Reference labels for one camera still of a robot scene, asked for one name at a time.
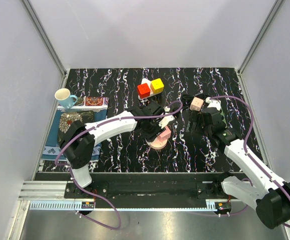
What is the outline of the round pink power strip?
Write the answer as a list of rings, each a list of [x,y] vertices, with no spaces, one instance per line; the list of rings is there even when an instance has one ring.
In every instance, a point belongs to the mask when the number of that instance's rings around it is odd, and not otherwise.
[[[161,150],[166,147],[168,140],[155,140],[153,142],[147,142],[147,144],[154,150]]]

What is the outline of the pink cube socket front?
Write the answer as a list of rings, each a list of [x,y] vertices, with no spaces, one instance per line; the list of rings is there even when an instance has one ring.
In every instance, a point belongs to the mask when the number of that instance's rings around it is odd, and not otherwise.
[[[171,130],[168,126],[164,128],[164,131],[157,137],[160,142],[167,141],[171,136]]]

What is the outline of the red cube socket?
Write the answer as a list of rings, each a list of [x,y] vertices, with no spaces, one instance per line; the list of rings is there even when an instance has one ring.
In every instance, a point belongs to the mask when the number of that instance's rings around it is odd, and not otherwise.
[[[137,86],[137,93],[139,99],[145,99],[150,96],[151,89],[147,83],[142,83]]]

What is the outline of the white triangular power strip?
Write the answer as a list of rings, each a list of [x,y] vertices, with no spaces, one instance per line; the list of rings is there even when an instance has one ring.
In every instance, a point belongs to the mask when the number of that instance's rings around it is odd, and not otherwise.
[[[137,94],[139,100],[158,95],[158,93],[153,92],[151,88],[151,81],[146,78],[143,78],[141,84],[137,86]]]

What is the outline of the yellow cube socket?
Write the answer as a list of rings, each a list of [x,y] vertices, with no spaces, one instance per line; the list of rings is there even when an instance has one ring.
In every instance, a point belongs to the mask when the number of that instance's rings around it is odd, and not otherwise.
[[[157,78],[151,81],[150,88],[154,94],[159,94],[164,90],[164,84],[161,78]]]

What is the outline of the green power strip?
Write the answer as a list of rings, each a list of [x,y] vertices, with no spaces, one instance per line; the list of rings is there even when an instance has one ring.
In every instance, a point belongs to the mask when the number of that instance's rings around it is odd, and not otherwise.
[[[227,124],[227,121],[226,121],[226,117],[225,117],[224,112],[222,111],[220,114],[221,114],[221,116],[222,116],[222,121],[223,121],[225,124]]]

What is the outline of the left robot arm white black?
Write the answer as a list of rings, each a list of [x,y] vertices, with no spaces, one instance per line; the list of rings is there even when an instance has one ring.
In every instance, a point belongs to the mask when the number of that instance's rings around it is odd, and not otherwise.
[[[130,107],[120,114],[94,123],[75,120],[62,137],[60,154],[67,159],[73,179],[77,182],[75,192],[82,198],[92,194],[92,177],[89,161],[94,146],[122,133],[139,130],[147,142],[153,142],[162,132],[158,120],[166,111],[156,102],[145,107]]]

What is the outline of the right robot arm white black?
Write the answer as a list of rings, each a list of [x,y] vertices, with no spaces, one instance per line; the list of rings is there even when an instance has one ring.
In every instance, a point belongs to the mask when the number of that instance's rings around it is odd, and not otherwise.
[[[244,183],[229,172],[213,181],[217,198],[237,198],[255,210],[269,229],[290,220],[290,182],[276,175],[248,147],[241,135],[227,127],[222,112],[215,107],[191,111],[189,130],[207,137],[222,154],[235,162],[251,181]]]

